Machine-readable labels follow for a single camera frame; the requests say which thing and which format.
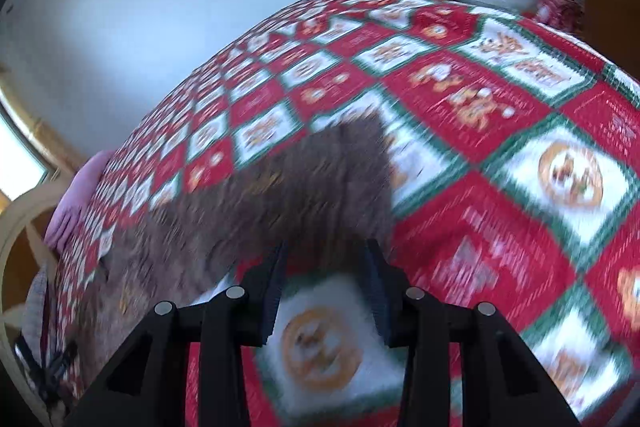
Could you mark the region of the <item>brown knitted sweater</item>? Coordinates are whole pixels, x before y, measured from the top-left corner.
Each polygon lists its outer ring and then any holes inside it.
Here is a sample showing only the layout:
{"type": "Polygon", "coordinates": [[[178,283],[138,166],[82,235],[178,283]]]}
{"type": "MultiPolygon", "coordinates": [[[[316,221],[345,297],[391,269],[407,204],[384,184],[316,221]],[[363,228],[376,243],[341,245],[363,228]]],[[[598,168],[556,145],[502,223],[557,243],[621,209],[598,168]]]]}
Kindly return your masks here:
{"type": "Polygon", "coordinates": [[[394,218],[381,117],[334,124],[215,185],[181,194],[115,233],[66,337],[87,390],[155,303],[190,306],[232,270],[285,243],[302,269],[354,265],[386,247],[394,218]]]}

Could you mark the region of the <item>striped pillow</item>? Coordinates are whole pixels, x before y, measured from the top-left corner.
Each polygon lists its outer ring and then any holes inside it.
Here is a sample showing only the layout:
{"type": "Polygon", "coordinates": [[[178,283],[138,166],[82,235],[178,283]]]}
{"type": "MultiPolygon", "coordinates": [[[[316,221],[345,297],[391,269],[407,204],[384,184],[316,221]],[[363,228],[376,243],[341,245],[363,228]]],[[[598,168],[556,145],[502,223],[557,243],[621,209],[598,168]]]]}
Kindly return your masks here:
{"type": "Polygon", "coordinates": [[[47,265],[42,267],[30,284],[23,313],[22,335],[36,362],[45,366],[55,344],[54,300],[47,265]]]}

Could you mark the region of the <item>folded pink blanket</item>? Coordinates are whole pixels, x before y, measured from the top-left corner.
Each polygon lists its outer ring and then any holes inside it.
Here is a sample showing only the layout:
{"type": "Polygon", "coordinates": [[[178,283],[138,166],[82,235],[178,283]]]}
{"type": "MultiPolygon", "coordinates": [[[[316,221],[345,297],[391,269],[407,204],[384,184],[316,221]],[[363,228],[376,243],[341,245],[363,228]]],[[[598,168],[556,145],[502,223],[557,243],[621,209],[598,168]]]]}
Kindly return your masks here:
{"type": "Polygon", "coordinates": [[[80,217],[89,206],[92,194],[103,171],[113,157],[114,150],[101,150],[83,165],[73,177],[70,186],[58,202],[47,227],[44,243],[59,255],[74,233],[80,217]]]}

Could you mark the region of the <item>cream and brown headboard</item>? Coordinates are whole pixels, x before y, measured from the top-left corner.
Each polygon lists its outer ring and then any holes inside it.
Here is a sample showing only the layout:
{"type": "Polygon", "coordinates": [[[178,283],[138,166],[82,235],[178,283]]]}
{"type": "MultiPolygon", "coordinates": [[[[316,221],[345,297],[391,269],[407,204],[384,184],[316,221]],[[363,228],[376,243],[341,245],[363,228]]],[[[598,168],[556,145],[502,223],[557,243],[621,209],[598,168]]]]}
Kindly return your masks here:
{"type": "Polygon", "coordinates": [[[44,182],[1,210],[1,363],[13,387],[43,426],[51,424],[46,406],[30,389],[14,343],[22,331],[32,280],[41,268],[55,277],[58,262],[44,245],[43,235],[69,185],[65,179],[44,182]]]}

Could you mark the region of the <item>red checkered bear bedspread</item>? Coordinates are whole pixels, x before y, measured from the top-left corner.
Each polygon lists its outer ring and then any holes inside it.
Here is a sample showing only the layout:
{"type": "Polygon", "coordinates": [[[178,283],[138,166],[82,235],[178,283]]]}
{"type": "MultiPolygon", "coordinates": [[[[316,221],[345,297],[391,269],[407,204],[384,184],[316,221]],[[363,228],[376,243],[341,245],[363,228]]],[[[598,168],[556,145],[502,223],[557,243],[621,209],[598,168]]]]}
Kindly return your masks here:
{"type": "Polygon", "coordinates": [[[195,69],[108,161],[61,257],[52,329],[86,331],[64,376],[80,397],[149,299],[126,273],[91,294],[116,241],[182,196],[307,136],[381,119],[390,253],[453,305],[489,301],[573,413],[596,421],[639,368],[639,86],[566,32],[442,0],[305,0],[195,69]]]}

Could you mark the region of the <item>right yellow curtain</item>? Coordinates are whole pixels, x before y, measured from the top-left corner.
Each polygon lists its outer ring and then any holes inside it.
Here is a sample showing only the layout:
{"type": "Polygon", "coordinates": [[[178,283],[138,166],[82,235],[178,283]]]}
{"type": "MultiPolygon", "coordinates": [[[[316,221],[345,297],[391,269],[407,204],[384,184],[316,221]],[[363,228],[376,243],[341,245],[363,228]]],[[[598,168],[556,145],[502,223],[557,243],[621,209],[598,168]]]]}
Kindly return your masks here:
{"type": "Polygon", "coordinates": [[[1,65],[1,105],[27,142],[66,176],[73,176],[86,158],[68,145],[44,119],[32,114],[12,86],[12,76],[1,65]]]}

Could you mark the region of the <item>window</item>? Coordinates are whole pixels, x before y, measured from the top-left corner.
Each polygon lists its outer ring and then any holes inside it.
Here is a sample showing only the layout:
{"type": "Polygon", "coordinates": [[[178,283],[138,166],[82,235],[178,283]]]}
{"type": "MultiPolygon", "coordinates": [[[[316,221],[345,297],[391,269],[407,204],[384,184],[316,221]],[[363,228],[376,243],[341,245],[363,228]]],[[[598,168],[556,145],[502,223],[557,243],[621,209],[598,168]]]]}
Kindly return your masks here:
{"type": "Polygon", "coordinates": [[[21,133],[1,114],[0,188],[9,200],[35,188],[49,178],[49,165],[25,141],[21,133]]]}

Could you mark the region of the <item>wooden cabinet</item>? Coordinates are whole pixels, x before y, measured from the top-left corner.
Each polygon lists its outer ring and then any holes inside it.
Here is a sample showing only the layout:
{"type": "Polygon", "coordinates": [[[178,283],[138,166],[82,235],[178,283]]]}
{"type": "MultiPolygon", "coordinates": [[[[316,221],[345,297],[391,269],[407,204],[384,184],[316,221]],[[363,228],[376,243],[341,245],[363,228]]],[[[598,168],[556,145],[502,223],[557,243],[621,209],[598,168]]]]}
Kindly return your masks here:
{"type": "Polygon", "coordinates": [[[639,78],[639,0],[584,0],[586,43],[639,78]]]}

